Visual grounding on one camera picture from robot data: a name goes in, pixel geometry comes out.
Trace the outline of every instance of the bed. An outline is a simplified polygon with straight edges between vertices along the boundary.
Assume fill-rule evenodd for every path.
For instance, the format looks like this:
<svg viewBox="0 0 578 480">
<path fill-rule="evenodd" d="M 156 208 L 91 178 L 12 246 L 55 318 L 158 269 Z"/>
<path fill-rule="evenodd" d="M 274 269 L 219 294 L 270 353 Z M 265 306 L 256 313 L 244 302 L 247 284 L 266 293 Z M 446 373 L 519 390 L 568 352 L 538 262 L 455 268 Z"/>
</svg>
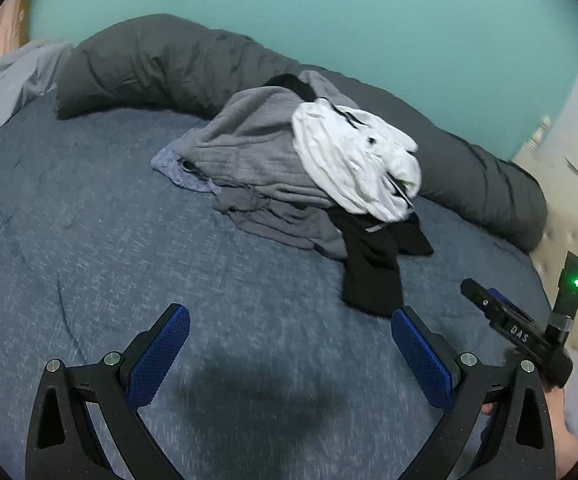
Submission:
<svg viewBox="0 0 578 480">
<path fill-rule="evenodd" d="M 440 418 L 389 321 L 339 299 L 342 264 L 238 230 L 213 198 L 148 161 L 207 120 L 113 108 L 58 120 L 56 93 L 0 129 L 0 464 L 23 478 L 45 363 L 122 350 L 173 302 L 192 330 L 147 426 L 192 478 L 397 478 Z M 399 259 L 406 304 L 459 351 L 501 364 L 508 344 L 459 293 L 472 277 L 544 325 L 529 257 L 424 198 L 435 254 Z M 128 478 L 100 417 L 115 471 Z M 456 467 L 464 473 L 481 420 Z"/>
</svg>

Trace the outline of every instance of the pillow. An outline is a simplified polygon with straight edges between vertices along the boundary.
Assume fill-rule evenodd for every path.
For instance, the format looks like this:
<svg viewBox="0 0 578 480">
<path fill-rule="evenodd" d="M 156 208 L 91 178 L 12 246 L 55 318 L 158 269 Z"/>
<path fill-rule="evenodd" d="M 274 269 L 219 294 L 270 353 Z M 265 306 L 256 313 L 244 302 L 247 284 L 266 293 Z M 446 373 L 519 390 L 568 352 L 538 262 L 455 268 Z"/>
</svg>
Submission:
<svg viewBox="0 0 578 480">
<path fill-rule="evenodd" d="M 76 47 L 58 75 L 56 114 L 162 107 L 214 117 L 236 92 L 298 63 L 251 38 L 169 14 L 117 23 Z"/>
<path fill-rule="evenodd" d="M 118 106 L 164 107 L 213 118 L 236 92 L 302 70 L 322 73 L 360 108 L 418 143 L 423 197 L 523 251 L 538 245 L 546 201 L 537 181 L 517 166 L 438 128 L 387 91 L 168 14 L 127 20 L 80 43 L 58 75 L 56 113 L 64 119 Z"/>
<path fill-rule="evenodd" d="M 542 239 L 547 203 L 537 181 L 526 171 L 479 146 L 435 126 L 403 100 L 337 72 L 317 70 L 358 106 L 411 136 L 418 144 L 422 170 L 420 195 L 456 211 L 530 252 Z"/>
</svg>

